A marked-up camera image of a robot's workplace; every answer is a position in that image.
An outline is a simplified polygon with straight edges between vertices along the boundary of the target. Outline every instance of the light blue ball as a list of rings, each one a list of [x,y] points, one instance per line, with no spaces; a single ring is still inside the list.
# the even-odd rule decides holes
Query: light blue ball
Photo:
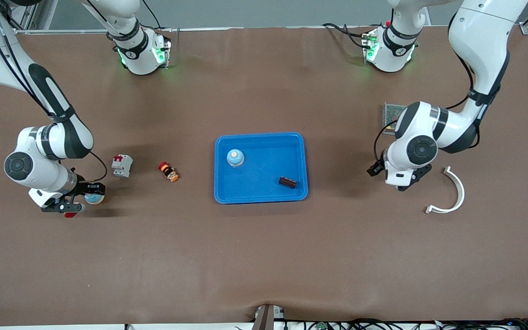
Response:
[[[241,164],[243,164],[243,159],[243,152],[237,149],[229,150],[227,160],[231,166],[240,166]]]

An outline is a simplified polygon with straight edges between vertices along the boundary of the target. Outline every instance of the blue tray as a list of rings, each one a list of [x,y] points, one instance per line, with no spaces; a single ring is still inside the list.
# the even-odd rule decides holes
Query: blue tray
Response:
[[[227,162],[229,150],[239,149],[239,167]],[[221,204],[299,201],[308,194],[304,140],[301,134],[268,133],[224,135],[215,142],[214,197]],[[296,188],[278,183],[283,176]]]

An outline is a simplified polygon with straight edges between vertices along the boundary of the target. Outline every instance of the white curved handle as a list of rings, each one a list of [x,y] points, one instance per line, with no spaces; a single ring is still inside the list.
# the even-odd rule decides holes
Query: white curved handle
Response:
[[[435,212],[435,213],[449,213],[451,211],[455,211],[456,209],[459,209],[459,207],[462,206],[463,199],[464,199],[465,194],[466,194],[466,191],[463,188],[462,182],[460,181],[459,177],[457,177],[457,175],[452,173],[450,166],[448,166],[448,167],[446,167],[444,169],[444,175],[447,175],[453,181],[453,183],[455,183],[455,186],[457,188],[457,202],[455,203],[455,205],[451,209],[440,209],[439,207],[436,207],[436,206],[433,206],[433,205],[429,205],[429,207],[427,207],[427,210],[425,211],[425,213],[431,213],[431,212]]]

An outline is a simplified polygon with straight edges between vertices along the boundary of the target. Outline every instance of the brown tabletop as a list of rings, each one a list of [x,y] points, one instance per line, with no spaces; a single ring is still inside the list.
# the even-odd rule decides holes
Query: brown tabletop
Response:
[[[235,322],[263,303],[294,319],[528,317],[528,36],[511,36],[480,146],[440,153],[407,192],[365,170],[385,102],[449,106],[466,94],[445,27],[426,28],[394,74],[324,29],[172,39],[172,67],[136,77],[104,35],[20,37],[92,130],[95,152],[134,164],[130,178],[104,180],[103,204],[73,219],[40,212],[2,165],[21,129],[49,121],[0,86],[0,325]],[[287,131],[305,140],[308,198],[218,204],[215,140]],[[65,163],[101,173],[92,157]],[[466,200],[424,214],[455,202],[447,165]]]

